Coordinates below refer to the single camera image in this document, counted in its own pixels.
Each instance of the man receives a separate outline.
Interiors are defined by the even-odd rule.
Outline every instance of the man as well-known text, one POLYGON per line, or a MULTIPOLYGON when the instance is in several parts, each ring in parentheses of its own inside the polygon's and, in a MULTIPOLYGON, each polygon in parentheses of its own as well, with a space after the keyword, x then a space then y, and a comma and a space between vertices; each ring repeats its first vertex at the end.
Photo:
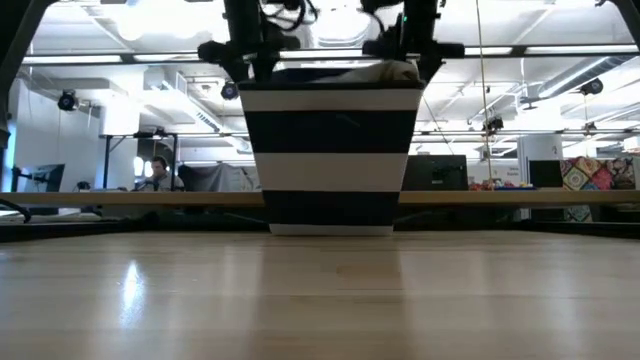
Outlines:
MULTIPOLYGON (((171 173, 167 171, 167 160, 162 156, 154 156, 151 159, 151 169, 153 176, 138 186, 139 191, 171 191, 171 173)), ((183 191, 182 179, 176 175, 174 181, 174 191, 183 191)))

